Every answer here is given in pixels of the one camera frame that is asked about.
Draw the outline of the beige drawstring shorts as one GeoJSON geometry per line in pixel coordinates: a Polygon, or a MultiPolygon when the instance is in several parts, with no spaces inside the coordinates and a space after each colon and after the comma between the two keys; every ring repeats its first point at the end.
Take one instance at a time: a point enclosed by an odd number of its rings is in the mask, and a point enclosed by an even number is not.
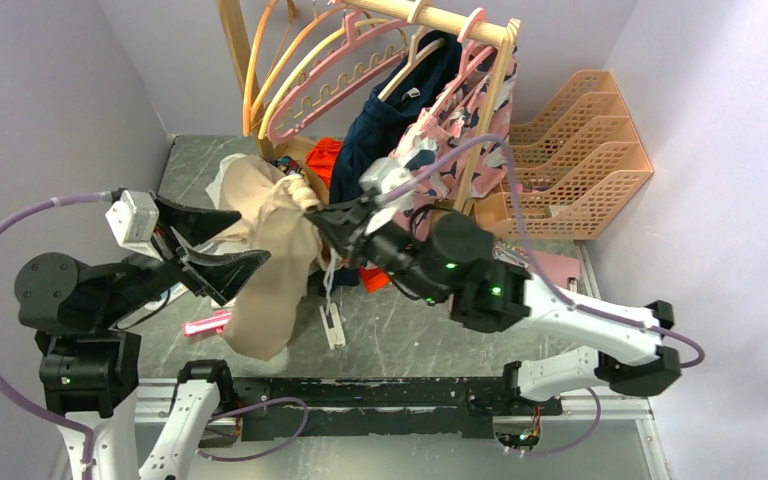
{"type": "Polygon", "coordinates": [[[222,338],[236,353],[269,362],[286,352],[311,268],[325,264],[319,233],[304,217],[320,201],[303,176],[285,176],[255,155],[235,155],[219,209],[238,211],[241,220],[214,240],[271,257],[238,293],[222,338]]]}

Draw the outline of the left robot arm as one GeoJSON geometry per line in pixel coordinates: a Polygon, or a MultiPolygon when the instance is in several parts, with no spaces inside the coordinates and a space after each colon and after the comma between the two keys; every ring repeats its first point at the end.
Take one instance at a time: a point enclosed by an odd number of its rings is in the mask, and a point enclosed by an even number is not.
{"type": "Polygon", "coordinates": [[[18,319],[35,333],[46,408],[58,421],[75,477],[179,479],[210,415],[231,411],[237,388],[223,361],[187,364],[165,431],[152,458],[140,462],[135,419],[141,338],[119,323],[177,285],[229,301],[269,253],[197,251],[237,222],[236,212],[186,207],[127,189],[102,200],[110,229],[129,256],[96,266],[57,252],[34,257],[14,282],[18,319]]]}

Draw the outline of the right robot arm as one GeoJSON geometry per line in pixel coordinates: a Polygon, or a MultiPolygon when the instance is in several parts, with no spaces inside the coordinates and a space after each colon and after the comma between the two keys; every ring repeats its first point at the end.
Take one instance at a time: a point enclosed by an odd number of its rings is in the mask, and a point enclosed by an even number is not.
{"type": "Polygon", "coordinates": [[[563,355],[516,364],[516,377],[499,389],[508,412],[595,386],[657,396],[681,377],[678,351],[663,343],[673,325],[669,303],[623,307],[560,289],[535,270],[495,258],[492,234],[460,213],[443,215],[419,240],[393,221],[375,225],[379,212],[364,196],[304,216],[340,257],[377,266],[428,305],[447,305],[450,319],[468,330],[530,329],[577,344],[563,355]]]}

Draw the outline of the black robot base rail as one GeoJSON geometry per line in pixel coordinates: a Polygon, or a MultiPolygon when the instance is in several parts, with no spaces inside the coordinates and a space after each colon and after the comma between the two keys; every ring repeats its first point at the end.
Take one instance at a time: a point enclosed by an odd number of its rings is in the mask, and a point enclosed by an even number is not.
{"type": "Polygon", "coordinates": [[[519,363],[499,376],[220,379],[206,427],[223,441],[301,437],[458,434],[492,439],[504,420],[559,416],[559,398],[535,402],[515,386],[519,363]]]}

